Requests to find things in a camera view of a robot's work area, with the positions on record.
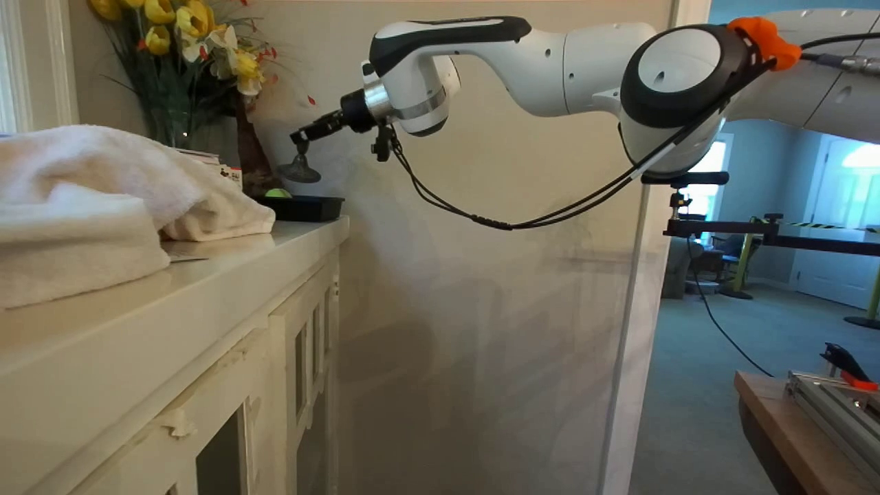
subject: yellow flower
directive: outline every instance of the yellow flower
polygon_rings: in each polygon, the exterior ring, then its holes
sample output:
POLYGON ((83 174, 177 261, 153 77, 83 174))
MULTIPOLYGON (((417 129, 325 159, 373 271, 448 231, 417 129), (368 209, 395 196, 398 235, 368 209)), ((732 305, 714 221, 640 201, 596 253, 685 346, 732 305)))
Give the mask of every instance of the yellow flower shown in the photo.
POLYGON ((116 25, 122 20, 118 0, 87 0, 87 7, 101 23, 116 25))
POLYGON ((229 69, 237 77, 256 77, 259 75, 259 59, 251 49, 232 49, 229 52, 229 69))
POLYGON ((259 91, 265 88, 265 75, 262 73, 239 75, 237 77, 237 88, 239 88, 241 97, 256 100, 259 91))
POLYGON ((177 9, 177 27, 184 40, 201 42, 214 30, 214 11, 201 0, 189 0, 189 7, 177 9))
POLYGON ((192 42, 192 44, 184 44, 184 49, 181 49, 181 59, 188 64, 210 62, 210 56, 212 56, 212 48, 206 42, 192 42))
POLYGON ((162 56, 170 49, 170 33, 167 33, 167 27, 166 27, 166 25, 152 25, 152 27, 145 30, 142 48, 145 48, 149 56, 162 59, 162 56))
POLYGON ((232 25, 218 25, 210 33, 210 42, 222 48, 222 49, 239 49, 239 37, 237 37, 237 27, 232 27, 232 25))
POLYGON ((173 7, 170 0, 142 0, 142 15, 153 25, 167 25, 173 23, 173 7))

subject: wall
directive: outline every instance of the wall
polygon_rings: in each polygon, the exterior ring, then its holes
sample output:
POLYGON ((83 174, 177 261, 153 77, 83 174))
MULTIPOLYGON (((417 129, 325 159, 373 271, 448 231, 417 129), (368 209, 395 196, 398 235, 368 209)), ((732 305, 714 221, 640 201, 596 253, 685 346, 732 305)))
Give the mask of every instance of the wall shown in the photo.
POLYGON ((74 82, 80 124, 105 124, 118 129, 142 132, 141 110, 126 88, 126 75, 122 73, 112 48, 101 25, 87 11, 85 0, 68 0, 68 20, 74 25, 74 82))
POLYGON ((805 201, 815 185, 815 174, 820 166, 820 148, 823 147, 823 132, 797 132, 791 141, 791 152, 790 152, 790 177, 787 177, 787 217, 791 224, 804 224, 809 217, 804 217, 805 212, 805 201))
POLYGON ((753 214, 782 212, 778 191, 787 183, 795 129, 772 121, 728 121, 724 132, 735 135, 735 141, 721 217, 751 221, 753 214))
MULTIPOLYGON (((542 30, 619 20, 663 27, 670 11, 665 0, 262 7, 259 25, 283 52, 280 82, 256 114, 276 162, 291 159, 291 129, 360 88, 365 44, 390 20, 522 15, 542 30)), ((93 97, 107 88, 96 77, 107 62, 91 48, 80 56, 83 118, 133 128, 124 95, 93 97)), ((522 221, 626 168, 614 118, 525 117, 471 59, 459 77, 446 129, 402 137, 421 180, 448 201, 522 221)), ((351 214, 342 493, 626 493, 665 265, 665 196, 626 188, 571 224, 503 235, 421 203, 402 168, 373 162, 368 147, 371 135, 351 132, 316 143, 310 162, 325 183, 295 188, 344 196, 351 214)))

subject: cloth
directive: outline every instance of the cloth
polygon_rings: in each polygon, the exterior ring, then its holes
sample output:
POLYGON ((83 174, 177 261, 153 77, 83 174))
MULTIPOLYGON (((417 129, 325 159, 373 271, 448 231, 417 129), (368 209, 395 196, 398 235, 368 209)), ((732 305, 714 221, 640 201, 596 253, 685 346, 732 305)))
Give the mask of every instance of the cloth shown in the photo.
POLYGON ((218 172, 107 128, 0 137, 0 309, 126 283, 170 265, 159 236, 272 231, 218 172))

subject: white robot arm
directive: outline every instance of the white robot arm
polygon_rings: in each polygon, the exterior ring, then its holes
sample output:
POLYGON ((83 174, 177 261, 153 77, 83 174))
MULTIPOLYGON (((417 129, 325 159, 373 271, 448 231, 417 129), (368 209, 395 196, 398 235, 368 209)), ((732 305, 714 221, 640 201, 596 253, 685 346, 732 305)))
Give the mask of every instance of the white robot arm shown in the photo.
POLYGON ((772 118, 880 143, 880 42, 868 42, 880 11, 769 20, 663 33, 640 23, 542 33, 519 16, 393 23, 371 42, 365 88, 291 137, 305 152, 342 128, 362 132, 380 121, 432 135, 448 117, 453 81, 437 62, 476 56, 534 117, 614 114, 632 172, 661 180, 688 174, 724 118, 772 118))

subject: floor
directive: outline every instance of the floor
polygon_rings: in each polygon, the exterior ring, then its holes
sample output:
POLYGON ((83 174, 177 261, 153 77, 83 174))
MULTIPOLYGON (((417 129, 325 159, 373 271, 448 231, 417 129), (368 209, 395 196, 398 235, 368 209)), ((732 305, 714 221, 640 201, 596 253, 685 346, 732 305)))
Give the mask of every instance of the floor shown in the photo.
MULTIPOLYGON (((826 341, 880 378, 880 333, 848 324, 835 304, 751 286, 753 300, 706 295, 714 319, 765 368, 826 375, 826 341)), ((739 433, 735 375, 753 371, 712 327, 702 297, 663 300, 630 495, 775 493, 739 433)))

